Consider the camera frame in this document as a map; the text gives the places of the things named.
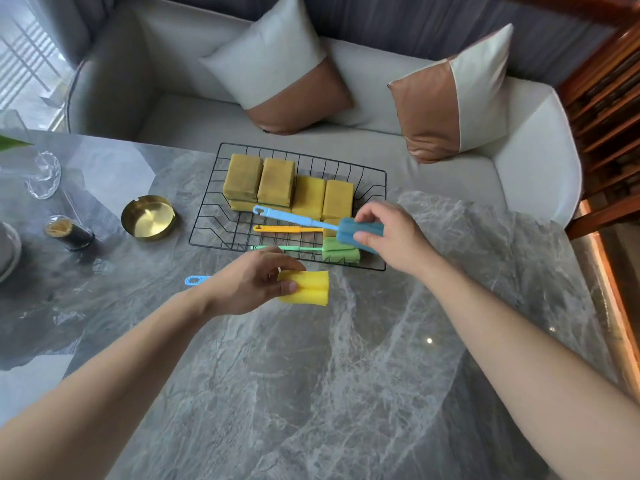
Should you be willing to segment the yellow sponge brush blue handle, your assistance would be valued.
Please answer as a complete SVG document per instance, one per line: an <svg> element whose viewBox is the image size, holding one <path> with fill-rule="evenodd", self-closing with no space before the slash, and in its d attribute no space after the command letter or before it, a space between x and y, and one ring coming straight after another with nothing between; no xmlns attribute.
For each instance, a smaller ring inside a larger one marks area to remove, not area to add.
<svg viewBox="0 0 640 480"><path fill-rule="evenodd" d="M294 293L279 297L278 299L293 304L320 306L326 306L328 304L330 294L328 272L281 271L278 279L292 281L297 284L297 290ZM180 293L180 298L185 300L189 306L205 310L203 302L193 289Z"/></svg>

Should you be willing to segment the small dark cup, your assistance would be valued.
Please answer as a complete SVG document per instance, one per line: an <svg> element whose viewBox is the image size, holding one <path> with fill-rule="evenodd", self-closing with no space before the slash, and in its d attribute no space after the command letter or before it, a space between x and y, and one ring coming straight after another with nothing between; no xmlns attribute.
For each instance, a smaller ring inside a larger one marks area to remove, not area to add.
<svg viewBox="0 0 640 480"><path fill-rule="evenodd" d="M60 242L69 251L80 251L94 241L91 229L66 216L50 217L44 227L44 233Z"/></svg>

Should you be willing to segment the person's left forearm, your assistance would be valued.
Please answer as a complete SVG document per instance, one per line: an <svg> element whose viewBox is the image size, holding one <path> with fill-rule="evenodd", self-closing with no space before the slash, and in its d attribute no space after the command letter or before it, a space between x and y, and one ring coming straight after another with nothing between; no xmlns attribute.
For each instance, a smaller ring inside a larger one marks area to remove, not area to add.
<svg viewBox="0 0 640 480"><path fill-rule="evenodd" d="M176 294L0 428L0 480L105 480L197 332L203 289Z"/></svg>

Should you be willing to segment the person's left hand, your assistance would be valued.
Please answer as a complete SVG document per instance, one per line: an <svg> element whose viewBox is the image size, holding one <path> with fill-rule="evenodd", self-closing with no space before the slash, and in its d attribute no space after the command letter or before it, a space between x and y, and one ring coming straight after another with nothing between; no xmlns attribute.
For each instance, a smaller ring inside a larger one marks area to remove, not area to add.
<svg viewBox="0 0 640 480"><path fill-rule="evenodd" d="M193 291L211 317L243 315L274 298L288 296L297 290L295 282L279 280L279 273L263 272L260 250L249 251Z"/></svg>

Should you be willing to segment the brown wooden shelf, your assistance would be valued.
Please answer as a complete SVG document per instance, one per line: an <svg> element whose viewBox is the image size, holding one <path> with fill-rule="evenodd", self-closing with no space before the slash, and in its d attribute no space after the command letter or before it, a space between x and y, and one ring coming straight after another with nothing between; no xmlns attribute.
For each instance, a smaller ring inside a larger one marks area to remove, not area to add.
<svg viewBox="0 0 640 480"><path fill-rule="evenodd" d="M585 174L570 240L640 222L640 0L517 0L615 31L559 87Z"/></svg>

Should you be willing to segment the person's right forearm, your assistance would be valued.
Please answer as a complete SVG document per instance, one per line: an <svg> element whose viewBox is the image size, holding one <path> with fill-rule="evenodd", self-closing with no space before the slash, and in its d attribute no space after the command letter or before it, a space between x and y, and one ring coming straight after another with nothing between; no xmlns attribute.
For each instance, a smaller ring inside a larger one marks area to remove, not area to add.
<svg viewBox="0 0 640 480"><path fill-rule="evenodd" d="M432 250L435 295L524 437L563 480L640 480L640 404Z"/></svg>

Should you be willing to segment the white and brown cushion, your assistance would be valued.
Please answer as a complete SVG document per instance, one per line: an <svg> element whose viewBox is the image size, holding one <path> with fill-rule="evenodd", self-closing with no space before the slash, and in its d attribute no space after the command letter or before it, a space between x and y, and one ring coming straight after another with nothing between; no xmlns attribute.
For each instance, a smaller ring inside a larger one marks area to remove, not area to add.
<svg viewBox="0 0 640 480"><path fill-rule="evenodd" d="M293 135L354 107L303 0L279 0L200 62L270 134Z"/></svg>
<svg viewBox="0 0 640 480"><path fill-rule="evenodd" d="M387 86L409 154L431 164L508 134L504 87L514 26Z"/></svg>

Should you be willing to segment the light grey sofa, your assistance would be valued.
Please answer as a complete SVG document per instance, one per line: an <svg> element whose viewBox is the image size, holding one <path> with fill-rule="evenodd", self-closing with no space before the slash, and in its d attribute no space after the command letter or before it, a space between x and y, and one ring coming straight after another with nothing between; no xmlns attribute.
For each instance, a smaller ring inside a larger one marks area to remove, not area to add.
<svg viewBox="0 0 640 480"><path fill-rule="evenodd" d="M552 87L506 77L500 98L506 135L443 162L420 164L406 148L387 84L429 61L321 38L355 108L293 136L270 135L200 62L250 25L168 0L119 4L70 86L69 131L204 152L228 143L303 153L385 171L389 188L569 224L582 194L582 169Z"/></svg>

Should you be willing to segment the clear glass vase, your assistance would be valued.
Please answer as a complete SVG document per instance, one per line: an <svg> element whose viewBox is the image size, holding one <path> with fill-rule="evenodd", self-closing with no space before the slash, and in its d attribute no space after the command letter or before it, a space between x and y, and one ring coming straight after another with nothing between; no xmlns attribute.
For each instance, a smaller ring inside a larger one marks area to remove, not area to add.
<svg viewBox="0 0 640 480"><path fill-rule="evenodd" d="M0 178L22 181L38 200L52 197L61 180L57 156L36 143L34 133L14 109L0 111L0 134L33 144L28 148L0 153Z"/></svg>

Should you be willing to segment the row of yellow green sponges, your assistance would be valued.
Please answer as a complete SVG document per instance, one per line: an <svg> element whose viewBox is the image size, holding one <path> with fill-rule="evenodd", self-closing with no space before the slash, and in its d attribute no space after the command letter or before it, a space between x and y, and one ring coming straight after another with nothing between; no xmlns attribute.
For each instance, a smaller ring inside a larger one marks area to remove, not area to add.
<svg viewBox="0 0 640 480"><path fill-rule="evenodd" d="M352 216L355 185L304 175L294 161L234 153L222 194L236 211L249 212L261 204L329 222Z"/></svg>

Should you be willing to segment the green plant leaf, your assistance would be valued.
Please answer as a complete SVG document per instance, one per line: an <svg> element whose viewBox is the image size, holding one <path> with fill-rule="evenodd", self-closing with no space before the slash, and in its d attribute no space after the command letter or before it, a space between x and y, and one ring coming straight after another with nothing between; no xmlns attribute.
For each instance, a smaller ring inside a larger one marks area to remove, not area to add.
<svg viewBox="0 0 640 480"><path fill-rule="evenodd" d="M0 134L0 153L12 151L15 149L23 149L32 146L32 143L24 142L12 137Z"/></svg>

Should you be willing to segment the white plate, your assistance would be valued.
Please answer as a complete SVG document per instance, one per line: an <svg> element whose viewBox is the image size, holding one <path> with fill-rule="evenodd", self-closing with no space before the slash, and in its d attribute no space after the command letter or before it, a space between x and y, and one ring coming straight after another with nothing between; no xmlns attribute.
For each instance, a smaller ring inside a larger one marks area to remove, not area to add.
<svg viewBox="0 0 640 480"><path fill-rule="evenodd" d="M8 279L20 261L22 243L16 229L0 222L0 283Z"/></svg>

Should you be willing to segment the gold metal ashtray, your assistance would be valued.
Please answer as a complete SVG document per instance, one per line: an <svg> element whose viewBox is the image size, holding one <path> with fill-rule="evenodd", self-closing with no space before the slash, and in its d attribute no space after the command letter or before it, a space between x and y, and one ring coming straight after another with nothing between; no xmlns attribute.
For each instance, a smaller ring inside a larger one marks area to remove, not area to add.
<svg viewBox="0 0 640 480"><path fill-rule="evenodd" d="M130 201L120 217L124 231L144 242L167 237L178 220L179 215L171 202L158 195L144 195Z"/></svg>

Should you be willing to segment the person's right hand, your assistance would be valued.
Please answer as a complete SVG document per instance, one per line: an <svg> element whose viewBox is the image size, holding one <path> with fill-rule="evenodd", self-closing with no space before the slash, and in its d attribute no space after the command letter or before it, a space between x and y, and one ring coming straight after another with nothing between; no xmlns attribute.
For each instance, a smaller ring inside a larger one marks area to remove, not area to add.
<svg viewBox="0 0 640 480"><path fill-rule="evenodd" d="M359 209L355 221L382 223L388 244L385 249L373 250L394 269L428 283L429 272L442 259L405 209L387 201L373 201Z"/></svg>

